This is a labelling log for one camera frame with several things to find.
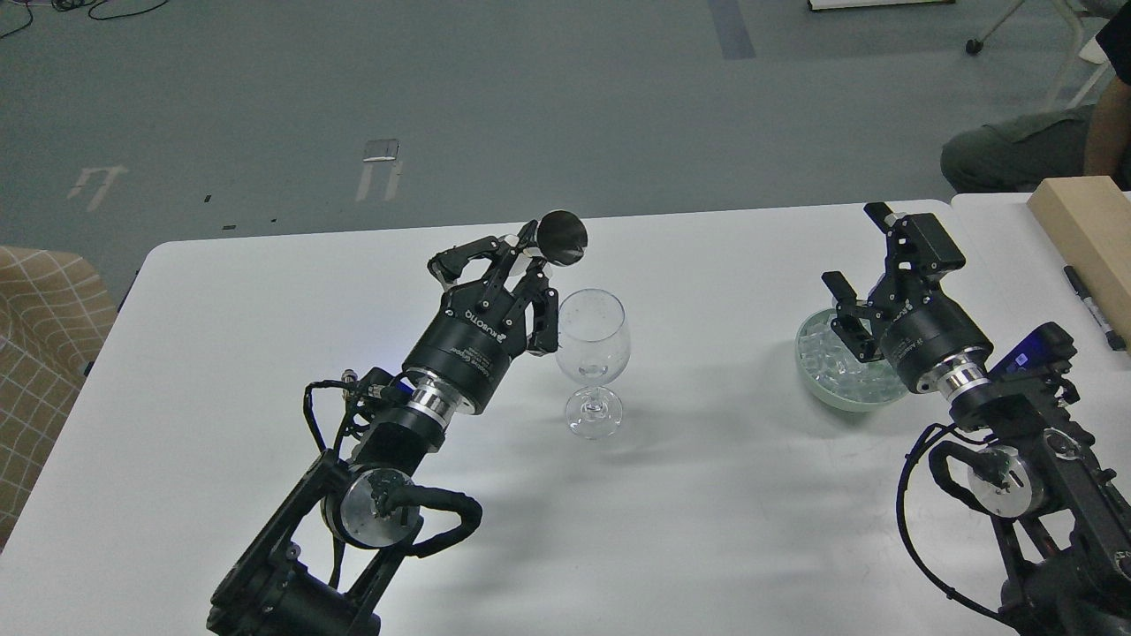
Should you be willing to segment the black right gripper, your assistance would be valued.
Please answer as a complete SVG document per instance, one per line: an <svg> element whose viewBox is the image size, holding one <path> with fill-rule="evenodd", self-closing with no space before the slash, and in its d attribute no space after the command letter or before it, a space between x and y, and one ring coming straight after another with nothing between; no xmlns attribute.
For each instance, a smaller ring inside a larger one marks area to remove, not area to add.
<svg viewBox="0 0 1131 636"><path fill-rule="evenodd" d="M953 238L933 214L898 214L884 201L870 201L864 212L887 246L884 273L867 301L884 307L862 306L841 270L824 270L834 333L857 362L887 361L909 393L938 393L952 402L988 385L985 361L993 345L941 292L946 274L967 264Z"/></svg>

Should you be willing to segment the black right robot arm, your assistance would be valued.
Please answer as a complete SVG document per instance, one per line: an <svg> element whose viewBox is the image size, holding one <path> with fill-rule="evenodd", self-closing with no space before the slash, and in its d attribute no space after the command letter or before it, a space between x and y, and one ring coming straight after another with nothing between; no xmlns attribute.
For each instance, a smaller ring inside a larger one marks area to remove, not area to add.
<svg viewBox="0 0 1131 636"><path fill-rule="evenodd" d="M958 604L1019 635L1126 635L1128 502L1103 469L1095 437L1067 410L1074 340L1043 323L987 367L991 341L941 282L964 253L932 214L864 206L884 234L884 273L865 300L840 270L824 270L834 333L863 363L892 367L906 390L936 393L950 423L922 431L896 495L899 536L926 579ZM988 517L1005 583L990 610L931 571L910 539L905 499L921 459L946 495Z"/></svg>

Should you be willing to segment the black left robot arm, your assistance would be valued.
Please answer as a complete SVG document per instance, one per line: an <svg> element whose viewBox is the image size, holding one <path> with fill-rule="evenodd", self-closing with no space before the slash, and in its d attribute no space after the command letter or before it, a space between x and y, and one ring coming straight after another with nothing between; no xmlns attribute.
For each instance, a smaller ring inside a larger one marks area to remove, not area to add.
<svg viewBox="0 0 1131 636"><path fill-rule="evenodd" d="M554 210L513 235L429 259L444 292L398 375L310 383L303 414L318 456L216 587L218 635L375 635L375 605L407 558L469 538L480 502L414 483L456 413L480 414L524 353L558 349L546 266L580 261L581 220Z"/></svg>

